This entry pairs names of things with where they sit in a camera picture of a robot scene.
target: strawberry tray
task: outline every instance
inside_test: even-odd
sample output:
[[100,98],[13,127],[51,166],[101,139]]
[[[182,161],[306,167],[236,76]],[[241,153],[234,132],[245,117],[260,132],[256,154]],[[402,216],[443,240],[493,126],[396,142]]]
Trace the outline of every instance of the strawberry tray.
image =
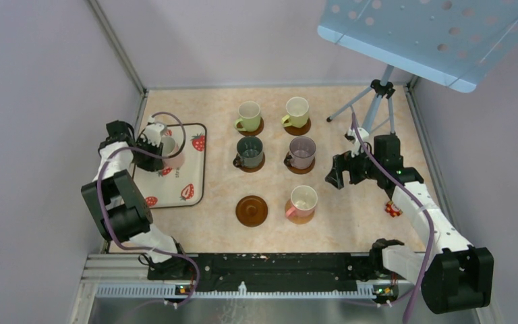
[[[202,124],[184,124],[185,162],[177,169],[148,172],[134,167],[134,182],[151,208],[188,207],[198,204],[204,195],[207,129]],[[181,144],[179,125],[168,126],[167,135]]]

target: white wall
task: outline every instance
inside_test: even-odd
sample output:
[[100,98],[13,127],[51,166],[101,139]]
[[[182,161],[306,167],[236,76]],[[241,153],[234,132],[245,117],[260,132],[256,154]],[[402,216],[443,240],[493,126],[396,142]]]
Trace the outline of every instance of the white wall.
[[422,80],[416,95],[453,217],[494,255],[495,296],[518,323],[518,45],[471,94]]
[[138,103],[84,0],[0,1],[0,324],[68,320],[101,242],[80,186]]
[[318,36],[326,0],[99,3],[148,88],[366,84],[385,68]]

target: round wooden coaster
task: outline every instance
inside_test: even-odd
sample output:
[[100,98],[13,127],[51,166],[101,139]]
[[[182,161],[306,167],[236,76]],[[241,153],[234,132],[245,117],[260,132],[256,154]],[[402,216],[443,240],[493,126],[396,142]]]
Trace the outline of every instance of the round wooden coaster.
[[261,197],[247,196],[242,198],[235,208],[235,215],[241,224],[256,227],[265,221],[269,208]]
[[259,163],[258,166],[250,169],[248,167],[240,167],[240,169],[243,171],[243,172],[247,172],[247,173],[253,173],[253,172],[257,172],[259,170],[261,170],[261,168],[263,167],[263,165],[265,165],[265,152],[263,152],[263,160],[261,161],[261,163]]
[[309,172],[311,172],[311,170],[314,169],[314,164],[316,162],[316,158],[313,159],[313,162],[311,163],[311,165],[309,165],[308,168],[306,169],[297,169],[296,167],[290,167],[288,165],[285,165],[285,167],[287,167],[287,169],[289,169],[290,172],[293,172],[294,174],[307,174]]
[[261,117],[261,124],[259,124],[259,128],[257,128],[253,132],[244,132],[243,130],[240,130],[238,132],[243,136],[257,136],[259,135],[259,133],[263,131],[263,127],[265,127],[265,123],[263,122],[263,117]]
[[[292,207],[293,205],[291,204],[291,199],[289,199],[287,201],[287,203],[285,204],[285,213]],[[292,221],[293,223],[297,224],[297,225],[302,225],[302,224],[307,224],[308,222],[311,221],[311,219],[314,217],[314,214],[316,213],[316,209],[315,211],[312,212],[311,215],[308,215],[307,217],[297,217],[297,216],[294,216],[294,215],[291,215],[289,218],[287,218],[288,220]]]
[[301,128],[296,128],[295,126],[288,126],[288,127],[285,127],[284,129],[287,133],[289,133],[290,135],[293,135],[293,136],[301,136],[301,135],[307,134],[309,132],[309,130],[311,129],[311,119],[309,118],[307,120],[307,123],[305,124],[305,126],[303,126]]

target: tripod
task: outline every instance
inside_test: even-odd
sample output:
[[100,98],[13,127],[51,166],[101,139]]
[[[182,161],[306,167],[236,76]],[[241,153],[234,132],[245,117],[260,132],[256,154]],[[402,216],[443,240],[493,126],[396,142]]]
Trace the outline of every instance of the tripod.
[[[370,103],[370,108],[368,108],[368,111],[366,112],[366,116],[364,118],[364,122],[362,123],[362,128],[365,129],[369,134],[373,131],[377,130],[380,126],[384,125],[388,120],[390,120],[390,133],[394,134],[394,109],[392,106],[392,94],[394,94],[395,89],[392,82],[389,82],[388,79],[390,78],[390,75],[392,74],[392,71],[394,70],[394,67],[391,65],[388,65],[386,67],[386,70],[384,71],[384,74],[382,75],[382,79],[373,80],[369,87],[364,89],[361,93],[359,93],[356,97],[354,97],[352,100],[350,100],[346,105],[344,105],[342,108],[340,108],[336,113],[329,116],[326,121],[331,122],[334,118],[336,118],[338,115],[340,115],[343,111],[350,108],[352,112],[354,112],[354,108],[352,105],[359,101],[362,97],[364,97],[367,93],[369,93],[372,89],[374,89],[374,92],[376,95],[374,96],[374,99],[372,99],[372,103]],[[376,118],[376,113],[378,112],[378,107],[380,106],[380,101],[386,98],[388,99],[388,119],[382,122],[380,125],[378,125],[376,128],[371,130],[372,124],[374,123],[374,118]]]

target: yellow-green mug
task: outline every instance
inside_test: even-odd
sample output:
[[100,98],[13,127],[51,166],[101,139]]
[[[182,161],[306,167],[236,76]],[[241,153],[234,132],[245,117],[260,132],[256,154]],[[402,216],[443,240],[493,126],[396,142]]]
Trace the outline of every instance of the yellow-green mug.
[[255,101],[246,101],[237,110],[239,119],[235,121],[233,127],[242,132],[255,132],[261,124],[261,107]]
[[293,97],[285,105],[287,115],[282,118],[283,127],[293,126],[301,128],[309,120],[309,102],[302,97]]

